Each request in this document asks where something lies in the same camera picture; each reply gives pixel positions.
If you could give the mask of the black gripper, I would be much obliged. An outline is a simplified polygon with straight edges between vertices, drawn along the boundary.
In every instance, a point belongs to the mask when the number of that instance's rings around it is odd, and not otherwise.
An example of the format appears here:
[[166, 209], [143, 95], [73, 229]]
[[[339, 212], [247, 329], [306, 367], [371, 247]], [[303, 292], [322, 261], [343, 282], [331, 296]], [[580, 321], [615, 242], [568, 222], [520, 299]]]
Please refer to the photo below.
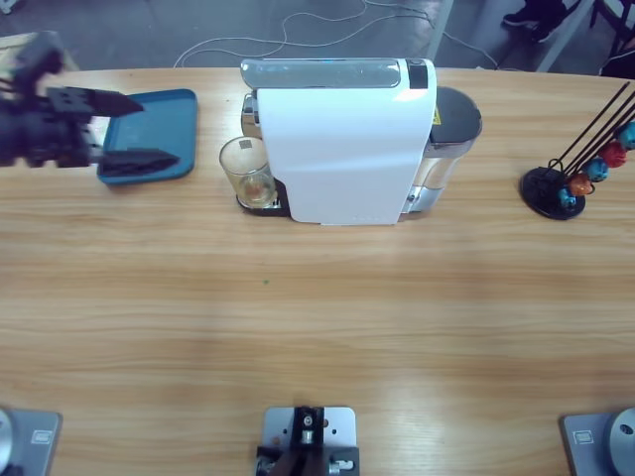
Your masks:
[[58, 168], [97, 164], [100, 175], [148, 175], [177, 164], [179, 157], [158, 149], [110, 151], [103, 154], [88, 125], [68, 119], [122, 117], [144, 106], [116, 91], [49, 87], [47, 98], [64, 118], [41, 112], [1, 113], [1, 167], [22, 159], [29, 168], [53, 162]]

